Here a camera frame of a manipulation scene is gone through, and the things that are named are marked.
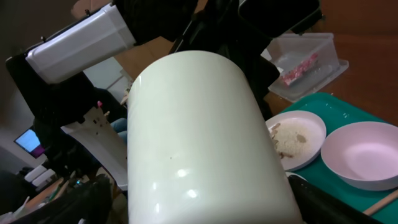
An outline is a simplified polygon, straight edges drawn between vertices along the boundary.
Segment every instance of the pink plate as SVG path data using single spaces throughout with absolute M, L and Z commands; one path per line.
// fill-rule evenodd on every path
M 359 122 L 333 131 L 323 143 L 326 166 L 348 184 L 364 190 L 398 186 L 398 128 Z

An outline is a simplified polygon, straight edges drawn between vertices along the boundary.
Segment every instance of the chopstick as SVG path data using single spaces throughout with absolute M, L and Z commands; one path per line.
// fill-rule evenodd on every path
M 380 201 L 372 205 L 370 208 L 366 209 L 363 213 L 365 215 L 371 216 L 376 212 L 378 212 L 380 209 L 384 208 L 386 205 L 393 202 L 397 198 L 398 198 L 398 190 L 395 190 L 393 191 L 393 193 L 387 195 L 385 198 L 381 199 Z

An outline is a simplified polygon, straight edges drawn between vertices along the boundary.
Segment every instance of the clear plastic container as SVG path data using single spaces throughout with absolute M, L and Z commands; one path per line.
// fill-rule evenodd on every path
M 269 90 L 293 102 L 317 92 L 348 68 L 348 62 L 337 57 L 333 34 L 284 34 L 267 50 L 270 62 L 283 69 Z

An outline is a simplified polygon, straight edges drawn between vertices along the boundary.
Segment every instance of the teal tray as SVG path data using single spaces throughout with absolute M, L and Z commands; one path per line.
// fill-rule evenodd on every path
M 293 110 L 309 111 L 321 117 L 323 122 L 325 122 L 327 134 L 346 124 L 355 122 L 385 122 L 327 93 L 314 93 L 306 96 L 283 110 L 283 112 Z M 346 182 L 342 181 L 335 173 L 327 168 L 322 161 L 321 155 L 311 164 L 300 170 L 296 170 L 295 173 L 303 176 L 309 183 L 361 212 L 392 192 L 392 190 L 382 192 L 360 190 L 346 184 Z M 397 211 L 398 200 L 377 212 L 373 215 L 373 218 L 383 223 L 398 223 Z

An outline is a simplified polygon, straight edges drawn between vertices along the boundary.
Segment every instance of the computer screen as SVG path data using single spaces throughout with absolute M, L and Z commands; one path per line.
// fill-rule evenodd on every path
M 15 141 L 21 148 L 25 149 L 34 158 L 38 158 L 44 153 L 44 148 L 40 144 L 36 133 L 30 128 L 19 136 Z

